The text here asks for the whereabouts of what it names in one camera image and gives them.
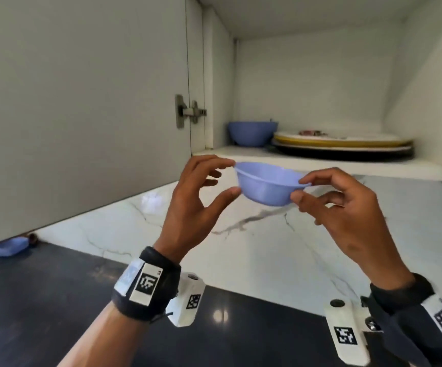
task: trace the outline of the black countertop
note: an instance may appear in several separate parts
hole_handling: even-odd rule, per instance
[[[56,366],[125,265],[50,244],[0,259],[0,366]],[[368,339],[373,365],[406,365]],[[195,322],[154,323],[133,366],[343,366],[322,316],[207,287]]]

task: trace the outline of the plastic bowl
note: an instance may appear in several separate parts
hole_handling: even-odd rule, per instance
[[[303,174],[268,163],[238,162],[235,170],[243,195],[267,206],[288,205],[293,191],[311,185],[299,184]]]
[[[241,147],[263,147],[277,131],[278,122],[230,122],[231,139]]]

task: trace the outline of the blue container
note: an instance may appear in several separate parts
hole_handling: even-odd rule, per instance
[[[230,122],[231,139],[241,147],[263,147],[277,131],[278,122]]]
[[[302,174],[268,163],[238,162],[235,170],[243,195],[267,206],[285,206],[293,191],[311,185],[299,184]]]
[[[13,256],[29,246],[27,237],[15,237],[0,242],[0,256]]]

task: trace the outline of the cabinet shelf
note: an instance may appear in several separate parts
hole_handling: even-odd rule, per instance
[[[442,181],[442,166],[420,158],[395,162],[351,162],[333,160],[315,160],[274,154],[264,148],[244,148],[227,146],[214,150],[205,150],[194,155],[216,154],[236,162],[265,162],[299,171],[311,171],[328,167],[340,169],[353,175],[382,176],[389,178],[412,178]]]

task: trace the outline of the metal hinge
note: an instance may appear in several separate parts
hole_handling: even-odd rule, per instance
[[[199,117],[205,117],[207,111],[197,107],[197,102],[192,101],[192,108],[187,107],[184,103],[184,97],[182,95],[175,95],[175,109],[177,113],[177,129],[183,129],[184,121],[187,117],[190,117],[192,123],[198,123]]]

